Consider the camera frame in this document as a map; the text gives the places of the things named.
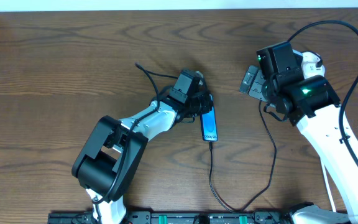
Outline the blue smartphone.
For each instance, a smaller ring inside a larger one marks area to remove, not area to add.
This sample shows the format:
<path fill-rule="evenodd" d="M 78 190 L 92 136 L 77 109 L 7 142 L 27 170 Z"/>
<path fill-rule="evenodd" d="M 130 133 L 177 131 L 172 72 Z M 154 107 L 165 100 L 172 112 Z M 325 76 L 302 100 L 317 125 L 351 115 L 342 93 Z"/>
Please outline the blue smartphone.
<path fill-rule="evenodd" d="M 201 118 L 201 132 L 204 141 L 218 141 L 218 131 L 216 126 L 215 110 L 212 106 L 211 111 L 202 114 Z"/>

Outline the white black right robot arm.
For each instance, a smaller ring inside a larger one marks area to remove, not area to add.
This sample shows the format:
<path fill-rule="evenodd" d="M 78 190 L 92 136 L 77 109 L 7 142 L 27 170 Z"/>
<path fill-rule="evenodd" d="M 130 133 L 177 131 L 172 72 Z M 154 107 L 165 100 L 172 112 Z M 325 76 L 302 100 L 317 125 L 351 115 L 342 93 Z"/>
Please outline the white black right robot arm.
<path fill-rule="evenodd" d="M 277 121 L 289 121 L 313 146 L 325 174 L 331 176 L 345 213 L 305 202 L 291 208 L 282 223 L 358 223 L 358 140 L 345 115 L 352 94 L 340 100 L 325 78 L 321 56 L 299 52 L 289 40 L 256 52 L 259 66 L 246 71 L 240 92 L 267 107 Z"/>

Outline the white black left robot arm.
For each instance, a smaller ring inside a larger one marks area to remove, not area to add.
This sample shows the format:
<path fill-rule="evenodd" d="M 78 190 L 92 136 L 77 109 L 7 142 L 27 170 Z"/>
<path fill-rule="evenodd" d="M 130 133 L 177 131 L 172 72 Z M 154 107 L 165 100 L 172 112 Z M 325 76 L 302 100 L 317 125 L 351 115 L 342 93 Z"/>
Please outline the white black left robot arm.
<path fill-rule="evenodd" d="M 204 75 L 183 69 L 174 85 L 157 90 L 149 106 L 123 119 L 103 116 L 71 169 L 93 204 L 93 223 L 120 223 L 128 190 L 149 141 L 184 119 L 209 113 L 213 101 Z"/>

